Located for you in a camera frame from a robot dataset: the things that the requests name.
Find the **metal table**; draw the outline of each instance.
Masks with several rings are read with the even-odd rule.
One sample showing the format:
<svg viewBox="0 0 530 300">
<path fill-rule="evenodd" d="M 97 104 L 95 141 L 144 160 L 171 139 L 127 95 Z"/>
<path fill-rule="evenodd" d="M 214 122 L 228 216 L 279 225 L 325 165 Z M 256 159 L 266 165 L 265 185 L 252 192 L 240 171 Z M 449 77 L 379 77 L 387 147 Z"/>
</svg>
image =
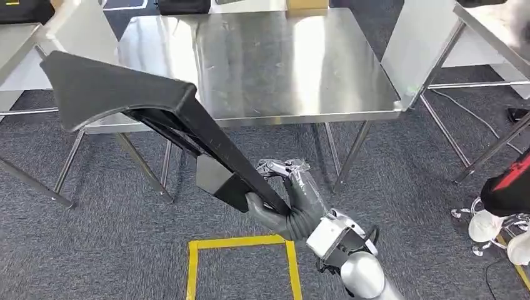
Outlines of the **metal table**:
<svg viewBox="0 0 530 300">
<path fill-rule="evenodd" d="M 0 25 L 0 85 L 9 77 L 31 49 L 36 47 L 34 37 L 40 27 L 40 24 Z M 57 111 L 57 109 L 0 112 L 0 116 L 48 113 L 52 111 Z M 32 187 L 41 191 L 53 200 L 68 207 L 73 206 L 71 201 L 58 194 L 60 188 L 54 190 L 49 189 L 43 183 L 20 170 L 14 164 L 2 157 L 0 157 L 0 168 L 6 170 L 9 174 L 16 176 L 25 183 L 30 184 Z"/>
<path fill-rule="evenodd" d="M 530 9 L 528 9 L 528 2 L 526 0 L 510 0 L 504 4 L 474 8 L 465 8 L 457 3 L 454 7 L 454 13 L 459 17 L 459 22 L 451 34 L 450 42 L 443 49 L 436 65 L 422 85 L 417 98 L 427 107 L 430 115 L 465 165 L 466 169 L 455 179 L 455 182 L 460 183 L 468 175 L 474 173 L 478 167 L 496 154 L 521 131 L 527 128 L 530 124 L 530 114 L 517 122 L 506 136 L 499 139 L 498 142 L 489 147 L 476 160 L 469 162 L 423 93 L 427 89 L 481 88 L 486 86 L 530 84 L 530 81 L 432 84 L 437 72 L 441 69 L 449 53 L 453 50 L 453 47 L 458 42 L 466 26 L 475 30 L 489 45 L 521 72 L 521 74 L 530 78 Z"/>
<path fill-rule="evenodd" d="M 194 83 L 197 99 L 222 127 L 324 123 L 337 172 L 334 190 L 348 175 L 372 121 L 402 112 L 348 9 L 134 17 L 118 53 L 129 68 Z M 342 167 L 328 123 L 334 121 L 364 121 Z M 116 114 L 85 126 L 79 140 L 85 133 L 115 134 L 168 198 L 171 143 L 160 184 L 124 140 L 124 133 L 148 130 Z M 69 158 L 76 151 L 74 146 Z"/>
</svg>

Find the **chair backrest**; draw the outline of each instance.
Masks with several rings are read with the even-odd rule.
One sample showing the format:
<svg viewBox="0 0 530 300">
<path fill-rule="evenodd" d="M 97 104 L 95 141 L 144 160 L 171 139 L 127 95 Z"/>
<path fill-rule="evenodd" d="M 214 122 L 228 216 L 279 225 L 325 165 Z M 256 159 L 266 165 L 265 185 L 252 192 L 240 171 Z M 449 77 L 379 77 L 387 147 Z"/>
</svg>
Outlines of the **chair backrest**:
<svg viewBox="0 0 530 300">
<path fill-rule="evenodd" d="M 118 40 L 98 0 L 65 0 L 42 28 L 39 45 L 45 54 L 58 50 L 118 63 Z"/>
</svg>

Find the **gray carpet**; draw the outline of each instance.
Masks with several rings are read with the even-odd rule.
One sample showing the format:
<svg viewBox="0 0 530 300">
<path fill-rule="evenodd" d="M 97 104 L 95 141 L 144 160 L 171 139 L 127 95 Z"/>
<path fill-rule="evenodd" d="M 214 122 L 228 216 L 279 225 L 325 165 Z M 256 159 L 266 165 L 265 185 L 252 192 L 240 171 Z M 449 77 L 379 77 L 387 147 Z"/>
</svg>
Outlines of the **gray carpet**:
<svg viewBox="0 0 530 300">
<path fill-rule="evenodd" d="M 352 8 L 379 57 L 399 14 L 398 1 L 343 1 Z M 117 35 L 131 12 L 109 12 Z M 453 69 L 441 81 L 495 80 L 488 67 Z M 507 106 L 529 107 L 509 88 L 451 91 L 451 95 L 506 132 Z M 493 135 L 442 97 L 430 94 L 466 154 L 475 158 Z M 53 105 L 46 91 L 25 92 L 15 109 Z M 344 161 L 359 124 L 332 124 Z M 227 129 L 241 151 L 260 158 L 304 158 L 324 197 L 362 226 L 378 224 L 381 262 L 407 299 L 530 299 L 501 251 L 471 252 L 466 223 L 451 208 L 469 204 L 483 182 L 517 155 L 504 149 L 462 185 L 451 179 L 459 159 L 421 105 L 397 121 L 378 122 L 341 192 L 333 195 L 333 161 L 322 125 Z M 525 132 L 515 142 L 528 146 Z M 56 115 L 8 117 L 0 123 L 0 154 L 53 186 L 75 135 Z M 151 132 L 132 142 L 159 173 L 165 143 Z M 194 161 L 175 154 L 169 192 L 156 196 L 112 136 L 88 136 L 79 149 L 64 195 L 79 207 L 65 211 L 42 194 L 0 172 L 0 299 L 185 299 L 188 242 L 269 234 L 194 186 Z M 339 278 L 320 274 L 314 256 L 297 244 L 304 299 L 348 299 Z M 256 246 L 199 252 L 196 299 L 292 299 L 285 249 Z"/>
</svg>

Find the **black cable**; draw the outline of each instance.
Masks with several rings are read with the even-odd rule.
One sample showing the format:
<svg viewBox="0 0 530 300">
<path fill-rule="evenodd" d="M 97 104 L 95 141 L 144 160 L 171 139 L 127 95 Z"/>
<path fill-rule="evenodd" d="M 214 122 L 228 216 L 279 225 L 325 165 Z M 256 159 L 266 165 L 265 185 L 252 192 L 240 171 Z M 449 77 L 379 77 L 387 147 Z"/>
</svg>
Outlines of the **black cable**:
<svg viewBox="0 0 530 300">
<path fill-rule="evenodd" d="M 495 262 L 492 262 L 491 264 L 489 264 L 485 270 L 484 270 L 484 277 L 486 277 L 486 285 L 487 285 L 487 289 L 489 290 L 491 296 L 493 297 L 494 300 L 497 300 L 497 297 L 495 296 L 495 294 L 493 293 L 493 290 L 491 289 L 491 285 L 489 285 L 489 280 L 488 280 L 488 270 L 491 266 L 493 266 L 494 264 L 498 264 L 498 263 L 501 263 L 503 261 L 506 260 L 506 257 L 503 257 L 501 259 L 499 259 L 498 261 L 495 261 Z"/>
</svg>

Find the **robotic arm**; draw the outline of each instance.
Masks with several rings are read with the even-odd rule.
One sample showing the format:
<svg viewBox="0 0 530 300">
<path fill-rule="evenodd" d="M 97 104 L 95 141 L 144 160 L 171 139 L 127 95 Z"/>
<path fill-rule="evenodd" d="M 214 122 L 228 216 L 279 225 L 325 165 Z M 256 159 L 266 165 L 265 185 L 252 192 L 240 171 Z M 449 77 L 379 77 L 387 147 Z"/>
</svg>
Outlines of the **robotic arm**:
<svg viewBox="0 0 530 300">
<path fill-rule="evenodd" d="M 246 195 L 249 212 L 264 226 L 292 241 L 306 240 L 317 256 L 320 272 L 338 274 L 352 297 L 375 300 L 403 300 L 401 293 L 384 275 L 376 256 L 378 228 L 366 234 L 350 217 L 329 208 L 300 159 L 281 162 L 262 159 L 257 171 L 265 178 L 280 176 L 289 194 L 291 213 L 282 216 L 254 193 Z M 374 241 L 370 237 L 375 233 Z"/>
</svg>

